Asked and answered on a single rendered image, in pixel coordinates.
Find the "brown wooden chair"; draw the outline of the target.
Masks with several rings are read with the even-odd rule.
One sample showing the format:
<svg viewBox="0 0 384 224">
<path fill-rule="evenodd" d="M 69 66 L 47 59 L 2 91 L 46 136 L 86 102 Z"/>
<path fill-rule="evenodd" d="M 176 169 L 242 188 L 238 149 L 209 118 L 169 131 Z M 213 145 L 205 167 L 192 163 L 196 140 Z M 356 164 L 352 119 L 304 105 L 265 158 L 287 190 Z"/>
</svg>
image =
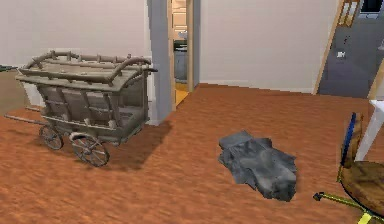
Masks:
<svg viewBox="0 0 384 224">
<path fill-rule="evenodd" d="M 357 150 L 362 141 L 361 113 L 353 112 L 340 148 L 340 164 L 336 181 L 349 198 L 326 192 L 317 192 L 313 199 L 328 199 L 358 208 L 362 216 L 357 224 L 384 224 L 384 163 L 356 161 Z"/>
</svg>

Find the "white table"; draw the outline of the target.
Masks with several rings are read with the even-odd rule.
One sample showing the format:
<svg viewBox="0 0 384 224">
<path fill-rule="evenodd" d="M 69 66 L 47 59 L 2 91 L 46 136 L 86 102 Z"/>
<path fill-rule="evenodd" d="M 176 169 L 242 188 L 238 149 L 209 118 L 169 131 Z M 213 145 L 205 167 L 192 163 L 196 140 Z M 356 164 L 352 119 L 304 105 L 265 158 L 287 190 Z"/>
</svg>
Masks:
<svg viewBox="0 0 384 224">
<path fill-rule="evenodd" d="M 357 150 L 355 157 L 356 161 L 364 160 L 378 132 L 384 124 L 384 100 L 371 100 L 370 103 L 374 106 L 374 111 Z"/>
</svg>

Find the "grey crumpled cloth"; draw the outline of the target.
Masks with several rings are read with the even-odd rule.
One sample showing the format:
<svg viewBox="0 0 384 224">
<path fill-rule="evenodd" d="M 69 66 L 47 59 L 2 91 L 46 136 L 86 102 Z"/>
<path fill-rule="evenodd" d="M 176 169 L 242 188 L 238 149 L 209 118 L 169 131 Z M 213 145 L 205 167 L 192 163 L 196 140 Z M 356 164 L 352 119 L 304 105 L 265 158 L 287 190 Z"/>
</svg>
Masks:
<svg viewBox="0 0 384 224">
<path fill-rule="evenodd" d="M 219 140 L 218 161 L 236 184 L 247 184 L 264 198 L 289 202 L 296 193 L 296 157 L 273 147 L 270 138 L 243 130 Z"/>
</svg>

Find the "grey wooden wagon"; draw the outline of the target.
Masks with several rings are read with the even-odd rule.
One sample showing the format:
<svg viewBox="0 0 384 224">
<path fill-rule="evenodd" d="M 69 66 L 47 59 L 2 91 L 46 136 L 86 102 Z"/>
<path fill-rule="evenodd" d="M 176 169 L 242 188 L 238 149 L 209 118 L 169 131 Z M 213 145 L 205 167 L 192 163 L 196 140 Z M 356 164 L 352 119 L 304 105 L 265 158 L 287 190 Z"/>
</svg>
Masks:
<svg viewBox="0 0 384 224">
<path fill-rule="evenodd" d="M 117 147 L 149 121 L 149 58 L 76 54 L 52 50 L 18 69 L 16 80 L 32 84 L 44 106 L 39 136 L 52 150 L 68 137 L 74 154 L 95 167 L 109 162 L 107 143 Z"/>
</svg>

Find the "wooden framed room door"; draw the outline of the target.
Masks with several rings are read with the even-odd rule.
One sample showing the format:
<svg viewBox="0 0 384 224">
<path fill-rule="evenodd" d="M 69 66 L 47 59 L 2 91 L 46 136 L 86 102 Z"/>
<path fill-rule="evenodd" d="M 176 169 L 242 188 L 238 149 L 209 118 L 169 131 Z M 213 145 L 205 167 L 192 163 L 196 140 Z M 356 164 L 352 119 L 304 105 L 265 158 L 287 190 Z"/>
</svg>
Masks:
<svg viewBox="0 0 384 224">
<path fill-rule="evenodd" d="M 360 0 L 342 0 L 341 12 L 337 17 L 337 25 L 351 27 L 360 5 Z"/>
</svg>

